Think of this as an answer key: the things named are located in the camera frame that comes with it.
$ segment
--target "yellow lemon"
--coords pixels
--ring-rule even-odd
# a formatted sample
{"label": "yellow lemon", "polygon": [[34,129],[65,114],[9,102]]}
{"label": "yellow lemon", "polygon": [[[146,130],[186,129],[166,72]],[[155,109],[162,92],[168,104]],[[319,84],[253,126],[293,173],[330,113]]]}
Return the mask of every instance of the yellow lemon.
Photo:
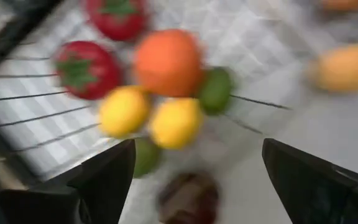
{"label": "yellow lemon", "polygon": [[124,138],[144,124],[149,112],[149,97],[139,86],[122,86],[103,100],[99,127],[111,137]]}
{"label": "yellow lemon", "polygon": [[157,108],[149,129],[153,141],[160,147],[181,149],[194,140],[202,120],[197,99],[171,99]]}

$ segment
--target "wire rack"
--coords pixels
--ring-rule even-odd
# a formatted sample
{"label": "wire rack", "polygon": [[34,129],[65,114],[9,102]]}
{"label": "wire rack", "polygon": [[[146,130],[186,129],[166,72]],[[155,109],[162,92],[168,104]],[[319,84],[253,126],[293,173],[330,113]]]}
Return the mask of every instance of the wire rack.
{"label": "wire rack", "polygon": [[[177,27],[192,31],[206,49],[207,64],[235,71],[237,89],[231,109],[224,116],[208,118],[188,150],[166,152],[156,173],[133,181],[121,217],[122,223],[131,224],[153,220],[149,205],[155,191],[176,170],[198,166],[228,170],[248,149],[282,128],[313,99],[302,73],[304,62],[318,53],[298,27],[288,22],[285,13],[272,7],[276,1],[147,2],[152,21],[145,34]],[[11,26],[10,22],[29,16],[26,9],[35,6],[42,8],[41,3],[31,0],[1,1],[0,32]],[[49,16],[41,24],[37,19],[29,22],[35,28],[23,40],[5,36],[6,42],[18,42],[11,44],[12,51],[0,54],[0,132],[12,145],[4,157],[23,160],[39,180],[55,177],[119,142],[98,131],[98,102],[73,98],[57,85],[53,67],[56,51],[68,41],[93,40],[122,62],[126,82],[132,83],[130,64],[135,44],[103,37],[88,23],[80,1],[62,1],[51,12],[43,12]],[[138,210],[146,215],[128,212]]]}

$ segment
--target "orange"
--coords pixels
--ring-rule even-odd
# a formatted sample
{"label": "orange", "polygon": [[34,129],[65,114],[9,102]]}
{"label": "orange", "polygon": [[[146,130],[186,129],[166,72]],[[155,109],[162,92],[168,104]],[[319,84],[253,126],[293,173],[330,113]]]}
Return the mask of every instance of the orange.
{"label": "orange", "polygon": [[201,49],[187,31],[167,29],[151,33],[135,50],[137,81],[163,96],[193,96],[203,82]]}

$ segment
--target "green fruit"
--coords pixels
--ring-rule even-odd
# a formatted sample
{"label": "green fruit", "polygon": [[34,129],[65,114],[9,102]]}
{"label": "green fruit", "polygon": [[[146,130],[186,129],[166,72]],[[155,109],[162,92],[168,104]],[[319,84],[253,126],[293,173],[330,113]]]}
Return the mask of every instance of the green fruit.
{"label": "green fruit", "polygon": [[222,114],[229,104],[232,89],[230,69],[215,67],[208,70],[198,95],[203,111],[208,115]]}
{"label": "green fruit", "polygon": [[160,161],[161,148],[149,138],[136,138],[136,162],[134,178],[140,178],[153,171]]}

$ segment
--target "toy fruit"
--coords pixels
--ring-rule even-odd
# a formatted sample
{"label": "toy fruit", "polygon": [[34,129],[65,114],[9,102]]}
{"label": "toy fruit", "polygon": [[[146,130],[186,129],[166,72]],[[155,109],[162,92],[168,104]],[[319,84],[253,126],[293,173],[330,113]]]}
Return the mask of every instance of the toy fruit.
{"label": "toy fruit", "polygon": [[86,100],[104,97],[121,84],[121,69],[102,47],[90,41],[65,44],[56,59],[57,75],[69,93]]}
{"label": "toy fruit", "polygon": [[147,27],[146,0],[86,0],[90,21],[112,40],[131,40]]}
{"label": "toy fruit", "polygon": [[99,127],[111,137],[124,138],[144,124],[149,111],[149,97],[139,86],[122,86],[103,100]]}
{"label": "toy fruit", "polygon": [[163,102],[150,121],[152,140],[166,149],[181,149],[198,133],[203,120],[200,104],[193,98]]}
{"label": "toy fruit", "polygon": [[140,84],[164,96],[193,96],[204,79],[196,39],[180,29],[146,37],[135,50],[134,66]]}
{"label": "toy fruit", "polygon": [[219,209],[219,188],[207,173],[177,175],[158,196],[164,224],[213,224]]}
{"label": "toy fruit", "polygon": [[216,67],[206,72],[206,81],[198,95],[200,106],[208,115],[223,113],[230,100],[233,84],[228,68]]}
{"label": "toy fruit", "polygon": [[323,55],[312,65],[311,77],[324,90],[358,91],[358,44]]}
{"label": "toy fruit", "polygon": [[149,138],[136,138],[136,162],[134,178],[140,178],[153,171],[160,162],[161,148]]}
{"label": "toy fruit", "polygon": [[323,7],[332,11],[358,10],[358,0],[322,0]]}

